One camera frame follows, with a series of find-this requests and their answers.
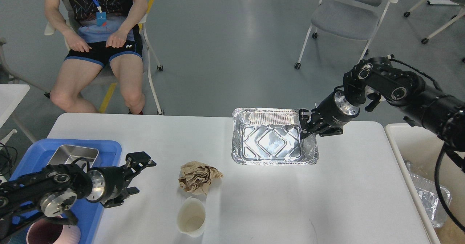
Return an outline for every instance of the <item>paper cup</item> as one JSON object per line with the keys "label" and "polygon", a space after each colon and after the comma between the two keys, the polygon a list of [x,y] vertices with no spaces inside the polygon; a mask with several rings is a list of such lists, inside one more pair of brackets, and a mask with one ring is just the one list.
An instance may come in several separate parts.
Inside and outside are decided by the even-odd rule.
{"label": "paper cup", "polygon": [[178,213],[179,232],[191,237],[199,237],[205,230],[205,207],[196,198],[189,197],[184,201]]}
{"label": "paper cup", "polygon": [[78,226],[53,224],[40,219],[28,230],[27,244],[78,244],[81,231]]}

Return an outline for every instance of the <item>knee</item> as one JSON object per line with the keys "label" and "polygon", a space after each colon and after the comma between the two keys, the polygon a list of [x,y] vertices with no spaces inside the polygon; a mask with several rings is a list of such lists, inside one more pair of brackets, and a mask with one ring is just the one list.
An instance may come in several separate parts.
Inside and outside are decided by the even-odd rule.
{"label": "knee", "polygon": [[73,96],[56,90],[50,92],[50,100],[64,111],[68,111],[74,104]]}
{"label": "knee", "polygon": [[130,105],[140,103],[144,96],[141,90],[121,90],[121,95],[124,101]]}

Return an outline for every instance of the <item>man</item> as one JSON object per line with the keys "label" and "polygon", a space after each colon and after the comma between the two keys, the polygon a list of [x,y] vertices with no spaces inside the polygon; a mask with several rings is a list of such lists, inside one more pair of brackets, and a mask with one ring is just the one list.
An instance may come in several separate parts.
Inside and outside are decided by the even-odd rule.
{"label": "man", "polygon": [[45,0],[45,16],[65,37],[70,51],[61,65],[50,99],[67,112],[97,113],[79,93],[108,63],[120,82],[130,113],[145,106],[142,93],[142,42],[137,23],[147,11],[147,0],[69,0],[78,33],[58,10],[60,0]]}

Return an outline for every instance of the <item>white table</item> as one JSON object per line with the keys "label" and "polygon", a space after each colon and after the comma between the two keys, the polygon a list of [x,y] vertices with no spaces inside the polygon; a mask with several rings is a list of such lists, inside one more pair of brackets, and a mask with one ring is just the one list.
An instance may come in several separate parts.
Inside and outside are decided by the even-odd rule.
{"label": "white table", "polygon": [[[96,244],[430,243],[380,124],[353,121],[343,135],[319,137],[309,166],[239,165],[232,134],[232,118],[65,113],[48,137],[115,140],[121,164],[134,151],[158,163],[132,181],[139,194],[104,211]],[[199,197],[207,218],[197,239],[176,227],[189,196],[179,167],[192,160],[224,173]]]}
{"label": "white table", "polygon": [[28,91],[26,84],[0,84],[0,128]]}

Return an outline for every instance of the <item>cable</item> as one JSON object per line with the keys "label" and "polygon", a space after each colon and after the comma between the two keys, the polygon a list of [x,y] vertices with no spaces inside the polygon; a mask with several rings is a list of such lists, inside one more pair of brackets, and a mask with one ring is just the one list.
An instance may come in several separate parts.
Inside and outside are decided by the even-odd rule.
{"label": "cable", "polygon": [[[10,154],[10,151],[8,150],[8,148],[12,148],[13,150],[15,150],[15,156],[14,157]],[[5,149],[6,155],[4,155],[2,153],[2,151],[1,151],[2,149]],[[5,168],[7,168],[8,169],[8,174],[11,177],[11,175],[13,174],[13,167],[15,166],[16,160],[18,159],[18,150],[15,147],[6,146],[5,144],[0,143],[0,156],[3,157],[7,161],[6,166],[0,167],[0,174],[2,176],[5,175],[3,170]]]}
{"label": "cable", "polygon": [[465,232],[465,227],[460,223],[460,221],[458,221],[457,218],[455,218],[455,216],[452,214],[452,212],[450,211],[449,207],[448,207],[447,204],[445,203],[444,197],[442,196],[440,184],[439,184],[439,170],[440,170],[440,167],[441,167],[442,159],[444,158],[445,148],[446,148],[446,144],[444,143],[444,144],[442,145],[442,148],[441,148],[441,151],[440,151],[440,153],[439,153],[439,156],[437,157],[436,166],[435,166],[435,168],[434,168],[434,186],[435,186],[435,188],[436,188],[436,192],[437,192],[437,196],[439,197],[439,201],[441,202],[442,206],[444,207],[445,212],[448,214],[448,216],[450,217],[450,219],[452,219],[452,221],[453,221],[463,232]]}
{"label": "cable", "polygon": [[425,76],[425,78],[428,78],[429,80],[431,80],[433,82],[433,85],[434,87],[439,90],[439,91],[442,91],[442,88],[439,86],[439,83],[437,83],[437,81],[435,79],[433,79],[432,77],[428,76],[426,73],[420,71],[420,70],[417,70],[415,69],[414,67],[412,67],[411,65],[405,63],[405,62],[401,62],[400,60],[396,60],[396,59],[389,59],[390,61],[393,61],[393,62],[397,62],[399,64],[402,64],[404,66],[407,66],[413,70],[415,70],[416,72],[420,73],[421,75]]}
{"label": "cable", "polygon": [[76,164],[76,163],[77,163],[78,161],[80,161],[80,160],[83,160],[83,161],[86,162],[86,164],[87,164],[87,171],[86,171],[86,172],[89,172],[90,163],[89,163],[89,160],[86,159],[86,158],[84,158],[84,157],[79,157],[79,158],[73,160],[73,162],[71,162],[71,164]]}
{"label": "cable", "polygon": [[343,87],[344,87],[343,85],[339,85],[339,86],[334,88],[334,91],[336,91],[338,88],[343,88]]}

